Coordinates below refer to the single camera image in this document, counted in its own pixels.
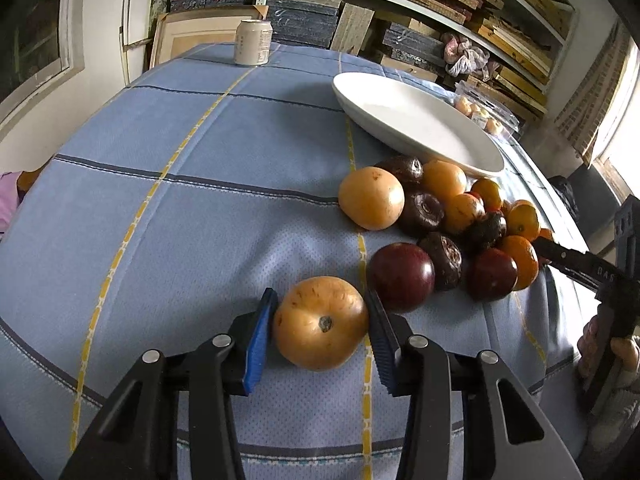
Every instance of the white plate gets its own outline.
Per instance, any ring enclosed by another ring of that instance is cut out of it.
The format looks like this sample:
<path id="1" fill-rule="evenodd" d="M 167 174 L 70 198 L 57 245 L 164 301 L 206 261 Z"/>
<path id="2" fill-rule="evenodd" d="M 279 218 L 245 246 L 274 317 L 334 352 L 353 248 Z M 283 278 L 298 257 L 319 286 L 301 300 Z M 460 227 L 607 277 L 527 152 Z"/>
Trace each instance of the white plate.
<path id="1" fill-rule="evenodd" d="M 340 105 L 365 131 L 397 152 L 453 162 L 469 176 L 504 169 L 498 147 L 473 121 L 427 92 L 363 72 L 334 77 Z"/>

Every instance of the table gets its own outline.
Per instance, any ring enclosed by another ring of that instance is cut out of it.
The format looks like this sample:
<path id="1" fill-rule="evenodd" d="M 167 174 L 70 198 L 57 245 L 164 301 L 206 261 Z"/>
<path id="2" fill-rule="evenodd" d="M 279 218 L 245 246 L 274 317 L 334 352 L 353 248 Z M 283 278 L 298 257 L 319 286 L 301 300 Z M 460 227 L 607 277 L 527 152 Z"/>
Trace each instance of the table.
<path id="1" fill-rule="evenodd" d="M 253 310 L 266 286 L 282 297 L 323 274 L 362 286 L 368 256 L 413 241 L 395 228 L 359 235 L 338 208 L 343 177 L 392 151 L 346 118 L 331 82 L 360 71 L 450 92 L 326 50 L 273 44 L 257 68 L 232 59 L 232 45 L 196 47 L 124 89 L 63 146 L 0 244 L 0 416 L 45 480 L 145 350 L 196 348 Z M 533 200 L 561 244 L 586 250 L 519 145 L 500 149 L 508 196 Z M 407 318 L 448 351 L 497 351 L 576 455 L 586 430 L 572 364 L 594 312 L 591 293 L 546 269 L 504 300 L 474 304 L 453 290 Z M 249 479 L 395 478 L 408 399 L 387 394 L 364 345 L 322 374 L 271 349 L 255 393 L 233 407 Z M 183 398 L 183 479 L 186 409 Z"/>

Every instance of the beverage can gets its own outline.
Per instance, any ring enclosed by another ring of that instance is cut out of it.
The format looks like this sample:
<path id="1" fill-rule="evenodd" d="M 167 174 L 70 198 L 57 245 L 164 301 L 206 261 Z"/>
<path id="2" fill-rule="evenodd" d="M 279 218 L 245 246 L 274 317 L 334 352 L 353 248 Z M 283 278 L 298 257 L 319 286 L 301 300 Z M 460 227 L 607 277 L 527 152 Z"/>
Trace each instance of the beverage can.
<path id="1" fill-rule="evenodd" d="M 234 61 L 238 65 L 264 65 L 269 60 L 273 28 L 264 20 L 242 20 L 236 29 Z"/>

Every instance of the orange fruit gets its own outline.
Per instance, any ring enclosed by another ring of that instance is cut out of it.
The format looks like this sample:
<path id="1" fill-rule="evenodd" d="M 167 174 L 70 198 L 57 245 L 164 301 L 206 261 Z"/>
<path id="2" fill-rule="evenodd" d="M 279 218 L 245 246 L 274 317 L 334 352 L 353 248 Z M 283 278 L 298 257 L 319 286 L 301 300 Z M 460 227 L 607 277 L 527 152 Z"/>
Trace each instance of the orange fruit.
<path id="1" fill-rule="evenodd" d="M 444 229 L 458 235 L 484 215 L 484 207 L 473 195 L 462 193 L 451 198 L 444 206 Z"/>
<path id="2" fill-rule="evenodd" d="M 494 209 L 500 211 L 502 202 L 504 201 L 504 192 L 498 186 L 497 182 L 489 178 L 479 178 L 471 186 L 471 191 L 480 195 L 484 202 L 485 209 Z"/>
<path id="3" fill-rule="evenodd" d="M 547 240 L 551 240 L 552 242 L 555 242 L 556 239 L 554 238 L 554 232 L 551 229 L 547 229 L 546 227 L 543 227 L 542 229 L 540 229 L 540 236 L 539 237 L 543 237 L 546 238 Z M 538 267 L 541 269 L 543 266 L 545 266 L 546 264 L 551 263 L 551 260 L 547 260 L 546 258 L 539 258 L 538 259 Z"/>
<path id="4" fill-rule="evenodd" d="M 540 234 L 538 236 L 542 236 L 543 238 L 551 240 L 552 242 L 556 241 L 556 239 L 554 238 L 554 232 L 551 229 L 547 229 L 546 227 L 540 229 Z"/>
<path id="5" fill-rule="evenodd" d="M 465 172 L 455 164 L 443 160 L 430 160 L 422 168 L 422 187 L 443 204 L 465 192 Z"/>
<path id="6" fill-rule="evenodd" d="M 522 236 L 507 236 L 502 239 L 501 251 L 507 253 L 518 267 L 518 280 L 513 290 L 527 288 L 538 276 L 538 257 L 531 243 Z"/>
<path id="7" fill-rule="evenodd" d="M 518 235 L 532 242 L 540 234 L 538 212 L 532 205 L 514 205 L 507 215 L 507 234 Z"/>

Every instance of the finger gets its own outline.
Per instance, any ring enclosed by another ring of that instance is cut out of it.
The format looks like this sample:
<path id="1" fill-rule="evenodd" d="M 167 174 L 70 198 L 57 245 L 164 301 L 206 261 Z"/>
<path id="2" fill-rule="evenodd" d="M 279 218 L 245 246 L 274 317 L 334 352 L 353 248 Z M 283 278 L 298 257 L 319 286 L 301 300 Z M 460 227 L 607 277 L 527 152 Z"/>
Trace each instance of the finger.
<path id="1" fill-rule="evenodd" d="M 596 337 L 598 335 L 598 316 L 593 316 L 589 322 L 589 334 Z"/>
<path id="2" fill-rule="evenodd" d="M 587 349 L 587 341 L 584 338 L 584 336 L 582 336 L 580 339 L 578 339 L 578 352 L 580 352 L 580 355 L 585 355 L 586 353 L 586 349 Z"/>
<path id="3" fill-rule="evenodd" d="M 580 374 L 580 377 L 586 379 L 587 377 L 589 377 L 590 371 L 591 367 L 589 366 L 588 362 L 585 361 L 585 359 L 580 359 L 578 361 L 578 373 Z"/>
<path id="4" fill-rule="evenodd" d="M 587 340 L 587 354 L 590 357 L 595 357 L 598 353 L 598 342 L 595 339 Z"/>
<path id="5" fill-rule="evenodd" d="M 631 339 L 614 337 L 611 339 L 611 350 L 622 361 L 622 367 L 630 372 L 638 369 L 640 350 Z"/>

